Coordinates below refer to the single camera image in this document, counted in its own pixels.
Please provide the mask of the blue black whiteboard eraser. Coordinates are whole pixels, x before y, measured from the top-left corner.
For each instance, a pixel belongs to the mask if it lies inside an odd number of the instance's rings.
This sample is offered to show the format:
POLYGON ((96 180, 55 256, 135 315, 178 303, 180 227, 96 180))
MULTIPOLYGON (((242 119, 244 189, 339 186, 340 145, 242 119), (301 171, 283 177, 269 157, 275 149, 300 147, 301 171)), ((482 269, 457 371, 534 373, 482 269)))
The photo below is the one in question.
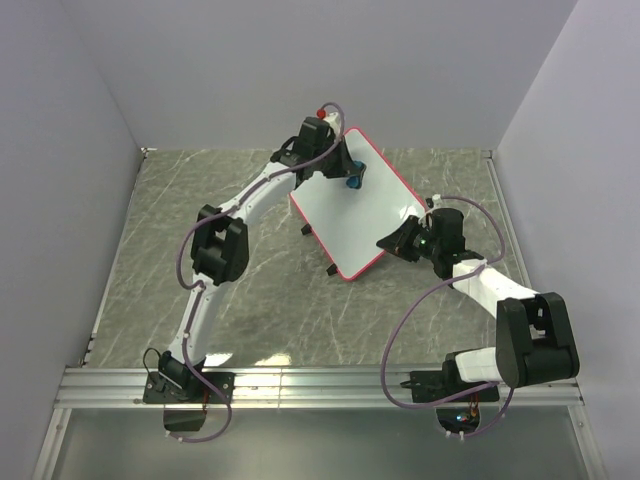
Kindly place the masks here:
POLYGON ((345 184, 350 189, 360 189, 363 184, 363 177, 366 165, 360 161, 350 161, 344 165, 345 184))

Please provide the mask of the pink framed whiteboard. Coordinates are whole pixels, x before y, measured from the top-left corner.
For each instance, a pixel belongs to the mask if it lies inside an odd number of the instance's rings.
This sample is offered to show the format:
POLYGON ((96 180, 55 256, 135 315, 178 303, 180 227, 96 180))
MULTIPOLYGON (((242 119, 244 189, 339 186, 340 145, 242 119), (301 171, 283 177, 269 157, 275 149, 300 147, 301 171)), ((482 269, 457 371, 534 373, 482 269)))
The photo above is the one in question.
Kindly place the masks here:
POLYGON ((290 198, 332 270, 352 281, 384 254, 377 241, 407 217, 423 216, 426 205, 361 129, 347 130, 345 141, 352 159, 366 167, 362 186, 352 189, 345 179, 327 179, 316 172, 290 198))

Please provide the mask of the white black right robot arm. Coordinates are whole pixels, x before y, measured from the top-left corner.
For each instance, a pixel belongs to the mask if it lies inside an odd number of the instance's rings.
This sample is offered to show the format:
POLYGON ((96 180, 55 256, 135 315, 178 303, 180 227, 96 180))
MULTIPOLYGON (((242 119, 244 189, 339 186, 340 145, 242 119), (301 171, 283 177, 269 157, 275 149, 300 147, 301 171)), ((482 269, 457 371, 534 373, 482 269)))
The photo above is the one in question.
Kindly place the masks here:
POLYGON ((413 371, 403 387, 415 405, 495 401, 499 384, 517 389, 574 378, 580 360, 564 299, 538 293, 494 269, 466 246, 464 215, 436 208, 409 216, 378 247, 408 262, 427 259, 446 287, 485 309, 496 321, 492 347, 453 352, 438 371, 413 371))

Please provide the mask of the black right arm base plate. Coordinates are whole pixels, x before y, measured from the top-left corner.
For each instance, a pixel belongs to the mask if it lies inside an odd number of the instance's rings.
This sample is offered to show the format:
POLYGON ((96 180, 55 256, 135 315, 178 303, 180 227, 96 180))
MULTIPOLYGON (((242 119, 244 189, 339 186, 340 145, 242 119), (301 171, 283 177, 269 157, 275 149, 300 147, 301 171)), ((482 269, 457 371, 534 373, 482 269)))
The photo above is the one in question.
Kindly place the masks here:
MULTIPOLYGON (((485 382, 465 383, 453 374, 435 370, 411 371, 409 379, 400 384, 402 388, 411 391, 412 402, 415 404, 434 402, 483 385, 485 382)), ((499 389, 497 386, 489 386, 456 398, 455 401, 470 402, 472 399, 480 403, 497 402, 500 399, 499 389)))

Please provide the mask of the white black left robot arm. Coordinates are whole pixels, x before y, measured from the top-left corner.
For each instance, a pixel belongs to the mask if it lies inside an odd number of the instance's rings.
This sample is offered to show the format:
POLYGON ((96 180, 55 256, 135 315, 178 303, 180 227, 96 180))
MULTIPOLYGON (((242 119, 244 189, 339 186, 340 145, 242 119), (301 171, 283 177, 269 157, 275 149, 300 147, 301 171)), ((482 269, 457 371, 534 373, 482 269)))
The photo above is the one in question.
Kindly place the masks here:
POLYGON ((248 266, 249 225, 315 173, 344 179, 352 189, 362 186, 366 166, 352 159, 344 136, 344 112, 333 102, 324 104, 239 194, 199 211, 176 258, 178 282, 191 292, 187 309, 174 341, 158 360, 158 373, 178 401, 190 402, 201 393, 204 341, 228 287, 248 266))

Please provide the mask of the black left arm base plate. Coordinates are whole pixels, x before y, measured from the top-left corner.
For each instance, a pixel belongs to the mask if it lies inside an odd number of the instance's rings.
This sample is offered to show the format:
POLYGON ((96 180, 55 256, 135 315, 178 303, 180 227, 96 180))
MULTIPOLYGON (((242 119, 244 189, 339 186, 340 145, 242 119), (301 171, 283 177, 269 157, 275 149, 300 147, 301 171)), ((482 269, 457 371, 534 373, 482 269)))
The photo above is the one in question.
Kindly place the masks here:
POLYGON ((211 371, 204 372, 203 376, 222 393, 222 398, 195 377, 190 377, 187 386, 181 387, 158 372, 151 372, 146 380, 142 402, 150 405, 222 404, 225 400, 232 399, 235 382, 234 373, 230 371, 211 371))

